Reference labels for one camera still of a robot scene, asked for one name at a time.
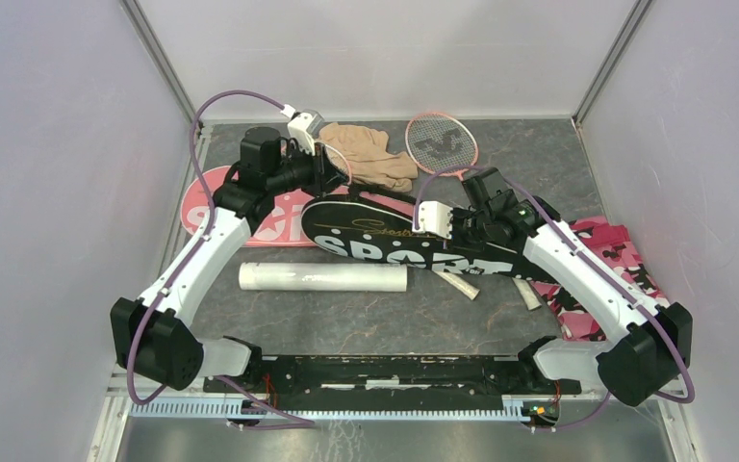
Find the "black SPORT racket bag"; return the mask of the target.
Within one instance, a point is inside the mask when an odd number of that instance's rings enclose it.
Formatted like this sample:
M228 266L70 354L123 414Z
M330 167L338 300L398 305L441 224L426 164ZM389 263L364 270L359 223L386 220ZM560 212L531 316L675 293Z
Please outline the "black SPORT racket bag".
M305 236L338 256L464 275L500 275L553 283L515 244L446 244L412 231L415 198L368 185L317 197L303 207Z

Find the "white shuttlecock tube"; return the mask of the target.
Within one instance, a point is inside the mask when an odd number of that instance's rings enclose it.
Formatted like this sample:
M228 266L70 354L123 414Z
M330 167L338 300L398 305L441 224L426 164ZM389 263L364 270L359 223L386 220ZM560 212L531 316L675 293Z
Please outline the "white shuttlecock tube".
M242 263L239 284L246 291L402 293L408 271L385 264Z

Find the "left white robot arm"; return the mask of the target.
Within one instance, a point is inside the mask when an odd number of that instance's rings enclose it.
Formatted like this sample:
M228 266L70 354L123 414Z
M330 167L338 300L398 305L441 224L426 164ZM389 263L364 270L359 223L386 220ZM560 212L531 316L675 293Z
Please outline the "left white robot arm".
M163 387L187 388L197 377L226 375L241 392L263 382L260 350L232 337L200 340L191 325L221 270L275 207L296 190L321 196L345 185L344 156L321 142L302 144L272 128L246 132L240 158L212 194L212 212L175 260L137 298L119 298L110 311L117 364L129 385L140 375Z

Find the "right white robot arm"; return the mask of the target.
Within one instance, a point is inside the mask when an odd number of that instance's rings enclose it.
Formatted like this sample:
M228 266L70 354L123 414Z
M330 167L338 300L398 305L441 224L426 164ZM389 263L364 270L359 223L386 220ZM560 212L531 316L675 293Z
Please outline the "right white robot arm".
M552 340L517 367L520 385L541 393L555 379L603 386L636 406L651 396L688 404L696 398L689 373L693 316L663 305L619 274L576 236L539 197L495 167L478 167L462 182L471 207L452 213L454 242L513 244L597 322L601 342Z

